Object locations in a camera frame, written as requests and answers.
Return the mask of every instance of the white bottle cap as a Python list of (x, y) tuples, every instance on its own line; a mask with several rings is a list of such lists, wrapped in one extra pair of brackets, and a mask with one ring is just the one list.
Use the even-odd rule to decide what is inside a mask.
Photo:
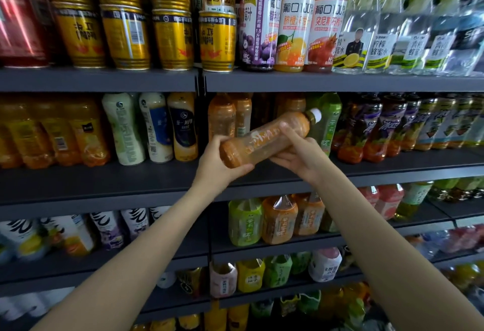
[(309, 111), (313, 114), (316, 123), (321, 120), (321, 111), (317, 107), (311, 108)]

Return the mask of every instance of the lemon illustration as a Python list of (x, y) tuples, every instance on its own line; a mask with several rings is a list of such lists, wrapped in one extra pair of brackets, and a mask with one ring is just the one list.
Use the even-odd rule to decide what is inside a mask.
[(42, 246), (42, 238), (38, 235), (31, 236), (18, 247), (18, 251), (26, 256), (37, 252)]
[(343, 61), (343, 65), (346, 67), (354, 67), (360, 62), (360, 55), (358, 53), (351, 53)]

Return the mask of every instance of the hand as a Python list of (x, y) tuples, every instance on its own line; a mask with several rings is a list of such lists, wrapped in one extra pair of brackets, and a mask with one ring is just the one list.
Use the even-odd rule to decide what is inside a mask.
[(202, 187), (203, 191), (212, 193), (214, 197), (222, 193), (235, 179), (246, 175), (254, 166), (246, 164), (234, 169), (227, 168), (220, 158), (220, 143), (230, 139), (227, 136), (214, 136), (205, 148), (205, 152), (198, 163), (197, 173), (192, 187)]
[(324, 161), (328, 157), (314, 139), (303, 139), (286, 122), (281, 122), (279, 127), (292, 146), (270, 160), (289, 169), (314, 187), (320, 180)]

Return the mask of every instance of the barcode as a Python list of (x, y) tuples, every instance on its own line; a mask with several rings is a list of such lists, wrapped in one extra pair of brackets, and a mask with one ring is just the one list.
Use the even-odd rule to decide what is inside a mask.
[(137, 45), (145, 44), (145, 36), (143, 34), (143, 27), (141, 22), (130, 20), (129, 22), (129, 33), (131, 36), (131, 43)]
[(56, 142), (57, 150), (67, 150), (67, 144), (63, 137), (54, 137), (54, 141)]

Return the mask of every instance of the forearm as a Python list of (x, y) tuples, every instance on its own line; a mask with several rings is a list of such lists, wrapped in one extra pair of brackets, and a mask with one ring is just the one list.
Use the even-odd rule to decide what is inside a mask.
[(34, 331), (128, 330), (183, 238), (212, 201), (192, 187), (128, 247), (86, 279)]
[(482, 316), (323, 159), (316, 190), (397, 329), (482, 329)]

